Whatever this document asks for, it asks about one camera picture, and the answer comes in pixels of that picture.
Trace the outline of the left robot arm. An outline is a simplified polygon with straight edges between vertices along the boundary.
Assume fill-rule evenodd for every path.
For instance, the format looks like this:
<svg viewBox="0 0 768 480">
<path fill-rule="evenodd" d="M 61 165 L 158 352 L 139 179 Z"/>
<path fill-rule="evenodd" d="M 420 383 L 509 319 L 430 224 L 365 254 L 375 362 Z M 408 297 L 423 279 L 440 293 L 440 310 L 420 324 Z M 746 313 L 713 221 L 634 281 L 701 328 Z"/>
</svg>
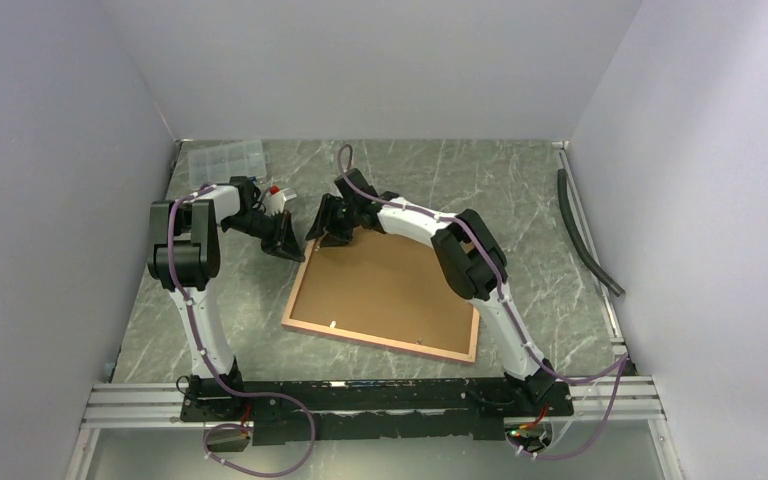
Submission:
<svg viewBox="0 0 768 480">
<path fill-rule="evenodd" d="M 207 397 L 207 407 L 223 420 L 244 411 L 247 394 L 212 287 L 221 268 L 219 235 L 243 233 L 259 240 L 269 256 L 304 262 L 286 207 L 295 196 L 290 188 L 260 189 L 251 178 L 234 176 L 150 207 L 147 271 L 169 293 L 185 328 L 191 352 L 187 394 Z"/>
</svg>

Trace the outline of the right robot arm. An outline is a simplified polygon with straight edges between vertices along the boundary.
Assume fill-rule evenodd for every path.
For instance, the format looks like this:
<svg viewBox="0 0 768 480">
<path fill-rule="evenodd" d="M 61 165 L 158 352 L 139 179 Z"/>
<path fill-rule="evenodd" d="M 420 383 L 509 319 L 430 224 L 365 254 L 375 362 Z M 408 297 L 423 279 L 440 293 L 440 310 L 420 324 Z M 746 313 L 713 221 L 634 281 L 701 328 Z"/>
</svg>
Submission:
<svg viewBox="0 0 768 480">
<path fill-rule="evenodd" d="M 472 209 L 431 210 L 395 192 L 379 194 L 355 168 L 335 185 L 339 193 L 321 197 L 305 239 L 323 247 L 347 246 L 362 227 L 431 248 L 449 288 L 475 307 L 499 343 L 514 409 L 532 415 L 545 406 L 557 376 L 517 312 L 507 258 L 481 216 Z"/>
</svg>

